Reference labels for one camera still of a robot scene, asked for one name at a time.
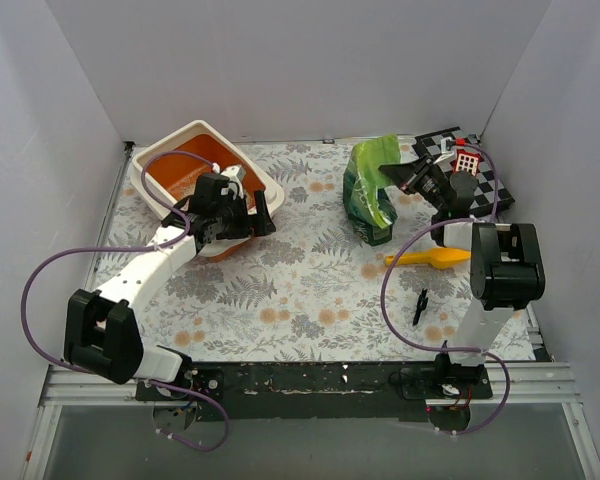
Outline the green cat litter bag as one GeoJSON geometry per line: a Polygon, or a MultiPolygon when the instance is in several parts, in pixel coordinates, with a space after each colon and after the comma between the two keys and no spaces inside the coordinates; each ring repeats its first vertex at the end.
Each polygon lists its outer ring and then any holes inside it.
{"type": "Polygon", "coordinates": [[[385,189],[393,183],[379,168],[400,163],[396,134],[365,140],[352,148],[343,174],[342,201],[354,232],[370,246],[392,239],[398,215],[385,189]]]}

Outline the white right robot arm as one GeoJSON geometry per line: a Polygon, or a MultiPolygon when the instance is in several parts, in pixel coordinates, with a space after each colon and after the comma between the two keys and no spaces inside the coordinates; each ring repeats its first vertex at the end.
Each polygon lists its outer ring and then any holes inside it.
{"type": "Polygon", "coordinates": [[[420,194],[435,209],[425,232],[439,247],[470,253],[470,305],[452,341],[436,351],[430,382],[455,397],[480,382],[487,351],[505,323],[544,293],[545,274],[536,228],[469,216],[479,187],[470,171],[446,175],[429,155],[379,172],[405,194],[420,194]]]}

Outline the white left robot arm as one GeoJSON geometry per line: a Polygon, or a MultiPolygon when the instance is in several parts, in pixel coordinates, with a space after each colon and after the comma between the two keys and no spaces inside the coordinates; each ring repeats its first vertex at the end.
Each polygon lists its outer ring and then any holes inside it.
{"type": "Polygon", "coordinates": [[[79,289],[72,295],[64,341],[64,357],[71,365],[116,384],[158,380],[160,390],[173,400],[191,392],[193,377],[184,369],[187,357],[166,347],[145,345],[136,317],[174,273],[207,245],[275,232],[264,191],[247,195],[244,176],[239,165],[201,174],[193,194],[177,202],[163,219],[147,252],[96,290],[79,289]]]}

